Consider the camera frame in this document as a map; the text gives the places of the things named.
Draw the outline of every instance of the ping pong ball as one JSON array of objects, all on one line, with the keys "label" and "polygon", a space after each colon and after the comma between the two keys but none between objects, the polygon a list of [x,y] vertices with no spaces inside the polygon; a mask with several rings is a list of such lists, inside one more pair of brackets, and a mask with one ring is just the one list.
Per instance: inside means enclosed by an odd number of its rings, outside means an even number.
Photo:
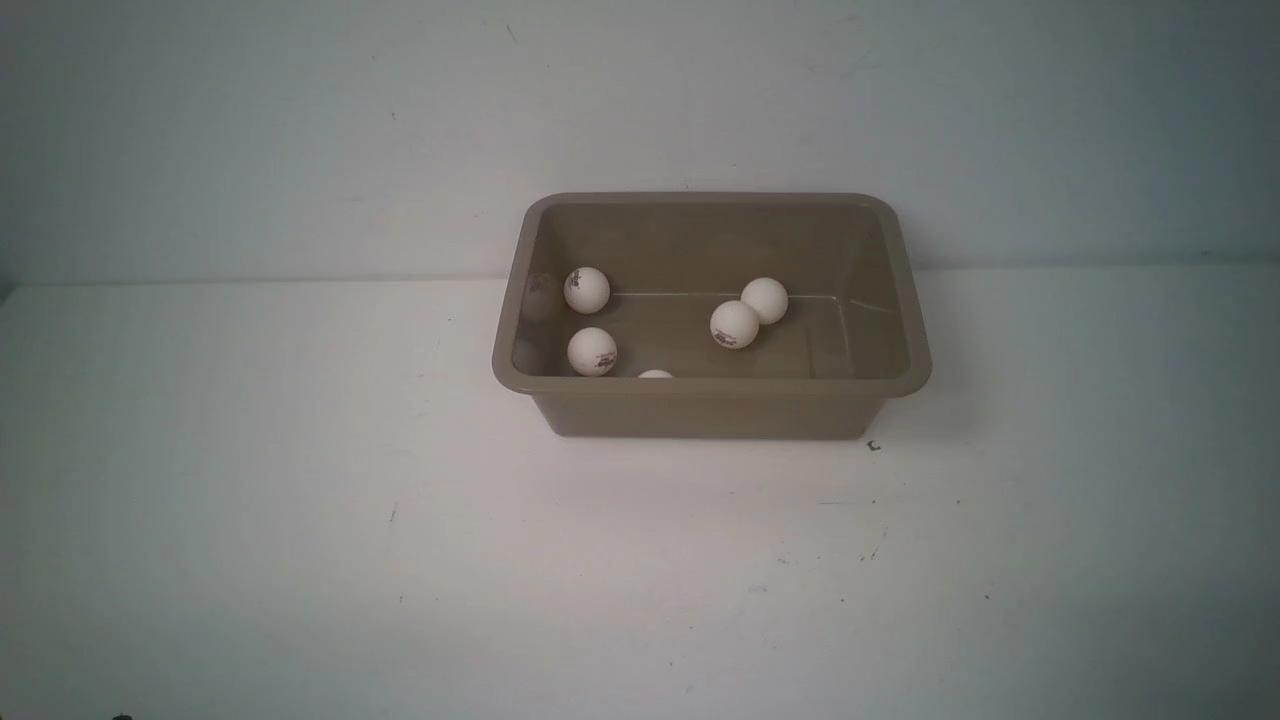
[{"label": "ping pong ball", "polygon": [[609,279],[595,268],[579,268],[564,279],[564,302],[584,315],[609,301]]},{"label": "ping pong ball", "polygon": [[580,375],[598,378],[618,361],[618,343],[600,328],[582,328],[568,341],[568,364]]},{"label": "ping pong ball", "polygon": [[730,300],[712,313],[712,337],[722,347],[741,350],[760,332],[760,318],[746,302]]},{"label": "ping pong ball", "polygon": [[773,278],[755,278],[742,290],[742,302],[755,310],[762,325],[772,325],[787,314],[787,288]]}]

